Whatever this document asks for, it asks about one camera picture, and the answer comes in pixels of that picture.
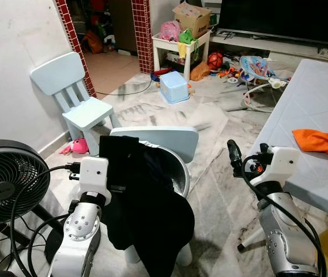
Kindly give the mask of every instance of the red ball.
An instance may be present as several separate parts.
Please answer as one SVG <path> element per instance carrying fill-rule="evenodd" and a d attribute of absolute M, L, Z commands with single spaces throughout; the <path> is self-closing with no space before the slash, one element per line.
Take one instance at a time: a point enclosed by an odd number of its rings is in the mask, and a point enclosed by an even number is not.
<path fill-rule="evenodd" d="M 218 69 L 223 65 L 223 55 L 218 52 L 211 53 L 208 56 L 208 65 L 210 69 Z"/>

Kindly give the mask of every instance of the orange cloth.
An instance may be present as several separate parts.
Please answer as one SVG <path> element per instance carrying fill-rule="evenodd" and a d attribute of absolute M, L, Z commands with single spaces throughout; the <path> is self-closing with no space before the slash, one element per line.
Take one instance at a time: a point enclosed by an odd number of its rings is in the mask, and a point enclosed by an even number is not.
<path fill-rule="evenodd" d="M 293 130 L 292 133 L 303 151 L 325 152 L 328 154 L 328 133 L 311 129 Z"/>

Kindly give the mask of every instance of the white plastic table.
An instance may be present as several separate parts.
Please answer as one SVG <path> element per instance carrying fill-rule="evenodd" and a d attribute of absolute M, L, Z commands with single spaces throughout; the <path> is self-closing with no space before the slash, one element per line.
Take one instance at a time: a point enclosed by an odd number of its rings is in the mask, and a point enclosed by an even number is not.
<path fill-rule="evenodd" d="M 160 60 L 159 60 L 159 52 L 157 51 L 158 48 L 166 49 L 170 51 L 178 52 L 178 43 L 177 42 L 170 42 L 165 39 L 159 39 L 159 34 L 157 33 L 152 37 L 153 41 L 153 64 L 154 64 L 154 70 L 159 71 L 160 70 Z M 203 49 L 202 54 L 202 60 L 204 62 L 207 62 L 208 60 L 208 52 L 209 52 L 209 42 L 210 42 L 210 31 L 203 34 L 198 38 L 198 47 L 201 45 L 205 45 Z M 191 53 L 195 49 L 195 43 L 192 42 L 191 44 L 188 44 L 186 47 L 186 63 L 184 64 L 184 78 L 189 81 L 189 73 L 190 73 L 190 67 L 191 67 Z"/>
<path fill-rule="evenodd" d="M 315 129 L 328 133 L 328 63 L 304 59 L 256 139 L 260 143 L 299 149 L 292 131 Z M 328 213 L 328 155 L 301 152 L 297 173 L 285 190 Z"/>

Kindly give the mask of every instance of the fan grille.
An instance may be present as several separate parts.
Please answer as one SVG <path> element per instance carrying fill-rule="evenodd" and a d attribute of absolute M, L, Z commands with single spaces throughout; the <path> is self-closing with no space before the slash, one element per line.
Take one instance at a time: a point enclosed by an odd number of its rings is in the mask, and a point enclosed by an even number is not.
<path fill-rule="evenodd" d="M 31 152 L 0 148 L 0 223 L 10 220 L 19 191 L 47 169 L 45 162 Z M 17 204 L 16 217 L 27 213 L 42 200 L 49 183 L 50 174 L 45 174 L 23 191 Z"/>

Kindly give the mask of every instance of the television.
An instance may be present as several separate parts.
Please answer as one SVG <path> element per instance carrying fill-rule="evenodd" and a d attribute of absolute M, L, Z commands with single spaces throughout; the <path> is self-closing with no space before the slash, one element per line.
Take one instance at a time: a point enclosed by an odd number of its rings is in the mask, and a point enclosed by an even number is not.
<path fill-rule="evenodd" d="M 328 44 L 328 2 L 223 0 L 218 27 L 261 37 Z"/>

